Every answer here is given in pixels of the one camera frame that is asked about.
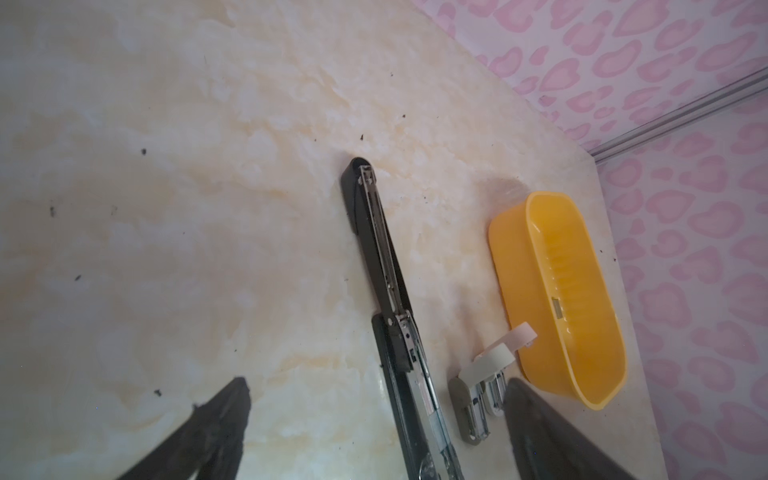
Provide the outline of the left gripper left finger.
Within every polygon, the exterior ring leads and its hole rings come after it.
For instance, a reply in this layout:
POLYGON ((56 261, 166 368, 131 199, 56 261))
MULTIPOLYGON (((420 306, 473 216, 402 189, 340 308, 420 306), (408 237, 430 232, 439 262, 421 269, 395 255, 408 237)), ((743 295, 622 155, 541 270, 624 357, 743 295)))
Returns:
POLYGON ((234 479, 244 452, 251 411, 247 381, 235 377, 123 479, 234 479))

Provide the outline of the yellow plastic tray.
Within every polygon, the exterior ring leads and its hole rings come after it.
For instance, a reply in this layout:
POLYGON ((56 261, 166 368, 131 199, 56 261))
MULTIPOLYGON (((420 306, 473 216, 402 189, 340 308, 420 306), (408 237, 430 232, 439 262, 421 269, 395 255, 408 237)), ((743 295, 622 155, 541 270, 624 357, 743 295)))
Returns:
POLYGON ((619 321, 586 223, 570 197, 538 191, 497 215, 488 243, 511 327, 537 333, 520 350, 540 390, 603 409, 626 382, 619 321), (552 298, 560 300, 557 319, 552 298))

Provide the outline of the staple strip in tray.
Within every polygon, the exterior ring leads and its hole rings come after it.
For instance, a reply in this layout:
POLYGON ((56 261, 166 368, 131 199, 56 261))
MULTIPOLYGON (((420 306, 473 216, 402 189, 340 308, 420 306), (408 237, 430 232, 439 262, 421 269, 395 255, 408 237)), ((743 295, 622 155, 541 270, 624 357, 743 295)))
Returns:
POLYGON ((553 305, 553 310, 555 312, 555 317, 557 319, 562 319, 564 317, 564 314, 563 314, 560 300, 557 298, 552 298, 552 305, 553 305))

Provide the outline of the black stapler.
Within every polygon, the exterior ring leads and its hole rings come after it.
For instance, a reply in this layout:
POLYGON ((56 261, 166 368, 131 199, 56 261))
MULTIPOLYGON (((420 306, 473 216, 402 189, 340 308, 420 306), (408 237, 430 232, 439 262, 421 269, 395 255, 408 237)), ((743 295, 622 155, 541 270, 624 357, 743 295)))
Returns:
POLYGON ((371 323, 407 476, 461 479, 372 164, 361 157, 352 159, 340 185, 378 305, 371 323))

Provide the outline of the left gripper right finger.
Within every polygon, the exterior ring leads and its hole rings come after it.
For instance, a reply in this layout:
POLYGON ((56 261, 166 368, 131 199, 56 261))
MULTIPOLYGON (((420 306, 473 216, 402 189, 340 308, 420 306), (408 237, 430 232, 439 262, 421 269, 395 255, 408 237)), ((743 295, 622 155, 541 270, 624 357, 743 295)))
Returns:
POLYGON ((632 477, 520 378, 507 383, 504 414, 522 479, 632 477))

